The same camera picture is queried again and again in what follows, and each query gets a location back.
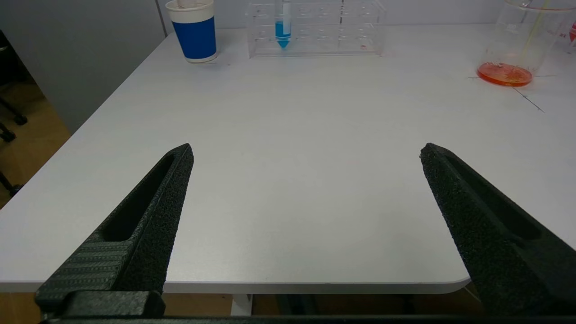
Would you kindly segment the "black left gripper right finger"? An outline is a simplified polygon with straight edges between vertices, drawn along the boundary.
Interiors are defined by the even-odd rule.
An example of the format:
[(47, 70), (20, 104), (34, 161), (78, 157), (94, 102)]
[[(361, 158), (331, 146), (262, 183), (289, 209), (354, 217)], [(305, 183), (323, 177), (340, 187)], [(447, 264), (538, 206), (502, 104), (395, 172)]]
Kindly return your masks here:
[(573, 248), (450, 150), (428, 143), (420, 161), (488, 314), (575, 314)]

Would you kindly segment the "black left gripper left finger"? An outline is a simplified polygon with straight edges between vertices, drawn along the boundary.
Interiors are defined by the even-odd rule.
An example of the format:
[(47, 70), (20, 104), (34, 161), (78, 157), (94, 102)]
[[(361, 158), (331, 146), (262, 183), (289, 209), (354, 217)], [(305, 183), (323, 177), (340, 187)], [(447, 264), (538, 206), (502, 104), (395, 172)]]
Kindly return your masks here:
[(193, 165), (189, 144), (169, 150), (37, 289), (40, 310), (76, 291), (162, 293)]

